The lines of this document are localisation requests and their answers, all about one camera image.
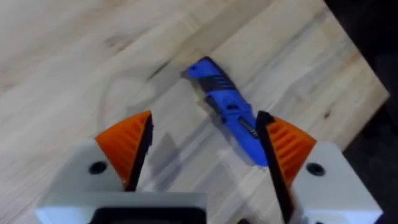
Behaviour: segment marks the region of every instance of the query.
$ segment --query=wooden surface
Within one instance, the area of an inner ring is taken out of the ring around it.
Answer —
[[[5,0],[0,30],[0,223],[36,223],[70,146],[144,109],[140,190],[206,192],[210,223],[280,223],[268,170],[180,78],[204,55],[254,111],[342,148],[387,98],[321,0]]]

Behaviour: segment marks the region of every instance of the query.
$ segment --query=black screw hole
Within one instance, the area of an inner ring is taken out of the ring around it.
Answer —
[[[226,107],[228,110],[235,110],[235,109],[238,109],[238,106],[237,105],[227,105],[227,107]]]
[[[309,171],[310,174],[315,175],[315,176],[323,176],[325,175],[325,168],[321,166],[320,164],[317,164],[315,162],[310,162],[307,164],[307,170]]]
[[[98,161],[98,162],[93,163],[90,166],[90,168],[88,169],[88,172],[91,175],[102,174],[106,170],[107,166],[108,165],[106,164],[106,162]]]

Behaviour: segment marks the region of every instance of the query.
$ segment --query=butcher block board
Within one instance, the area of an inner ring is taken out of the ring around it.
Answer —
[[[140,191],[205,192],[209,223],[282,223],[268,169],[180,77],[206,55],[255,113],[342,149],[388,97],[321,0],[4,0],[0,31],[0,223],[37,223],[71,145],[143,110]]]

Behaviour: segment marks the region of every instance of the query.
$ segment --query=blue knife handle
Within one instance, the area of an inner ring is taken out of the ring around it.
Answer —
[[[206,102],[221,117],[253,162],[268,166],[266,154],[258,140],[251,105],[243,99],[227,74],[209,57],[189,66],[186,74],[199,83],[205,92]]]

